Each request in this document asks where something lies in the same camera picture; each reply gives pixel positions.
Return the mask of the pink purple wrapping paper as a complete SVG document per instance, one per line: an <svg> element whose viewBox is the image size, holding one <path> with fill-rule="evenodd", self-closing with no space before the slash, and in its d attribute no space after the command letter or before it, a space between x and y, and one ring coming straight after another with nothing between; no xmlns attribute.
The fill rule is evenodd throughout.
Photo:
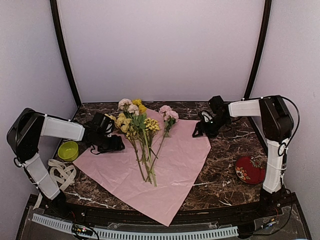
<svg viewBox="0 0 320 240"><path fill-rule="evenodd" d="M153 167L156 184L143 181L133 146L123 139L125 149L94 155L85 150L75 166L112 195L168 227L193 187L211 150L207 137L192 136L197 120L179 119L163 137L154 137L158 153Z"/></svg>

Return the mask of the pink rose flower stem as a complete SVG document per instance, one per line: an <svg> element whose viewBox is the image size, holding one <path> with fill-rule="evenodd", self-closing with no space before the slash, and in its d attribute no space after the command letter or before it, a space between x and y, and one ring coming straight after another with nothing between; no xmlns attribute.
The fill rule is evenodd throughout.
<svg viewBox="0 0 320 240"><path fill-rule="evenodd" d="M163 105L159 109L159 113L161 114L164 122L164 128L163 128L163 133L162 133L162 139L160 142L160 145L157 149L156 154L154 155L154 159L151 163L150 169L149 169L149 174L152 177L152 182L153 185L156 187L157 186L157 180L156 180L156 173L155 173L155 164L158 159L158 155L161 151L161 148L163 146L163 143L165 141L165 138L168 138L170 136L170 130L173 128L173 126L179 121L179 114L174 111L170 106L168 105Z"/></svg>

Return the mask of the yellow fuzzy poppy stem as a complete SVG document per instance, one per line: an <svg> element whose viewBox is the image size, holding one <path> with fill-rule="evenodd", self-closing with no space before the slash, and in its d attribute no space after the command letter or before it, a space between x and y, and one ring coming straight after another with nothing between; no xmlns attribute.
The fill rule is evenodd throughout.
<svg viewBox="0 0 320 240"><path fill-rule="evenodd" d="M141 160L141 168L144 176L146 177L146 181L152 185L152 177L149 173L151 164L155 158L153 153L150 153L148 150L147 137L145 133L145 124L144 120L149 118L147 116L147 108L142 104L140 99L135 99L133 101L133 113L132 115L132 124L135 126L137 130L138 144L137 147L140 147L140 160Z"/></svg>

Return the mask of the yellow daisy flower bunch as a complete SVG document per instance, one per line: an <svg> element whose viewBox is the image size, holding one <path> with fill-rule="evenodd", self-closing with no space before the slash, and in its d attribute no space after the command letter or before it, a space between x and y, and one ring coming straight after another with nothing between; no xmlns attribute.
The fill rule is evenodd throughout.
<svg viewBox="0 0 320 240"><path fill-rule="evenodd" d="M150 154L153 154L155 158L157 158L158 157L157 153L155 153L154 150L152 149L152 145L153 145L154 137L160 131L159 122L153 118L147 117L143 123L145 125L144 130L145 130L145 135L146 135L146 142L147 142L147 146L148 146L148 151L150 152Z"/></svg>

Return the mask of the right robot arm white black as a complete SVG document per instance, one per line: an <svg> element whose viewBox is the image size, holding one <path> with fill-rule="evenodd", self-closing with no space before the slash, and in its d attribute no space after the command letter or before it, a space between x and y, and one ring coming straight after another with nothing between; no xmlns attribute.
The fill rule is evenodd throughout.
<svg viewBox="0 0 320 240"><path fill-rule="evenodd" d="M294 120L280 95L225 102L221 96L209 100L212 113L206 110L198 115L192 137L206 135L215 138L220 128L231 123L231 118L260 117L264 137L267 139L267 167L263 182L264 191L274 194L283 187L287 168L287 148L294 134Z"/></svg>

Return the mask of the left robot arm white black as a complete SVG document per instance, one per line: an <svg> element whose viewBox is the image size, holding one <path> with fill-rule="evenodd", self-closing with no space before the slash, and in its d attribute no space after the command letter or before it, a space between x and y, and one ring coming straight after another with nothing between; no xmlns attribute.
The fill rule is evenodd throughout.
<svg viewBox="0 0 320 240"><path fill-rule="evenodd" d="M115 121L110 117L95 113L92 120L80 124L72 120L37 112L25 108L9 129L6 140L15 158L14 164L23 168L31 182L44 197L53 200L51 210L60 218L67 218L70 206L62 199L62 190L54 183L39 155L41 137L83 142L87 147L96 147L95 154L122 151L125 145L122 138L114 135Z"/></svg>

